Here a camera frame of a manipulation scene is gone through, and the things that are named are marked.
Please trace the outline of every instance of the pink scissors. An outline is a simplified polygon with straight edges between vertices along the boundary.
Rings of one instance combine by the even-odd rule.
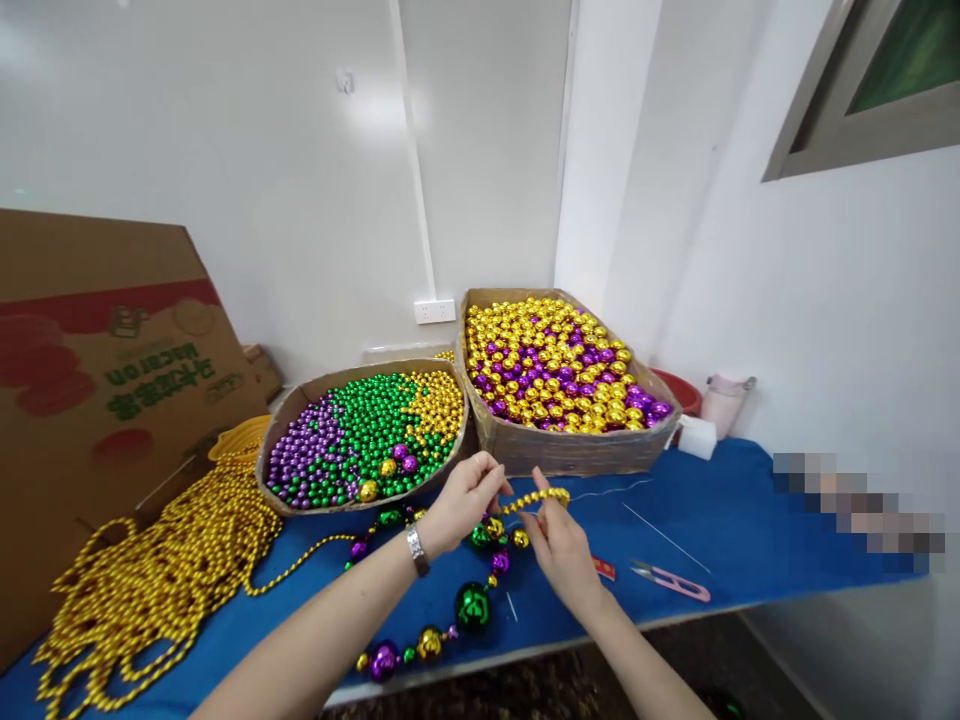
[[[652,580],[657,585],[662,585],[674,592],[692,597],[694,600],[710,602],[710,591],[703,587],[703,585],[697,585],[689,580],[684,580],[678,575],[668,573],[666,570],[661,570],[658,567],[648,565],[639,560],[631,560],[630,562],[635,566],[630,569],[640,577],[646,580]]]

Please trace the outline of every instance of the window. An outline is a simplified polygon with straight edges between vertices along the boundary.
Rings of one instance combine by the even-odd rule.
[[[835,0],[764,180],[960,144],[960,0]]]

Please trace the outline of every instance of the window frame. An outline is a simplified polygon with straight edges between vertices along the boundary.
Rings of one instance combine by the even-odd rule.
[[[846,114],[904,1],[834,0],[763,182],[960,144],[960,81]]]

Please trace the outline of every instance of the small red card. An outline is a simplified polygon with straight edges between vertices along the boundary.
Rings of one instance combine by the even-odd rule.
[[[612,580],[616,582],[617,579],[617,569],[608,562],[604,562],[600,558],[591,555],[593,558],[593,566],[597,569],[597,572],[605,577],[607,580]]]

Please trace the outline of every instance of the blue table cover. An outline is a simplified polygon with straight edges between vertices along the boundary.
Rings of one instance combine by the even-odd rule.
[[[810,512],[802,495],[778,489],[784,483],[775,481],[769,455],[745,440],[721,442],[710,462],[668,450],[646,475],[564,478],[553,484],[570,491],[570,512],[586,530],[593,554],[616,568],[616,581],[604,583],[638,624],[919,575],[912,556],[868,553],[864,536],[837,533],[833,515]],[[515,480],[513,486],[519,494],[534,489],[529,478]],[[415,504],[425,506],[432,498]],[[365,511],[288,520],[257,568],[255,585],[278,575],[318,538],[362,531],[373,517],[373,511]],[[513,516],[507,518],[508,528],[518,524]],[[342,571],[347,554],[346,543],[330,543],[265,595],[252,598],[241,590],[206,620],[183,662],[119,714],[189,715],[258,641]],[[642,579],[630,572],[631,559],[703,585],[711,602]],[[511,560],[509,574],[491,593],[493,621],[487,632],[446,644],[440,666],[583,636],[537,567],[533,549],[514,550]],[[467,544],[440,558],[429,577],[415,583],[400,602],[377,639],[391,638],[403,648],[415,644],[424,625],[446,628],[453,620],[457,589],[467,581],[484,582],[488,572],[489,553]],[[34,699],[42,668],[30,664],[32,656],[33,651],[0,678],[3,717],[44,716],[45,704]],[[341,687],[361,682],[361,676],[351,673]],[[90,709],[84,713],[101,716],[107,715]]]

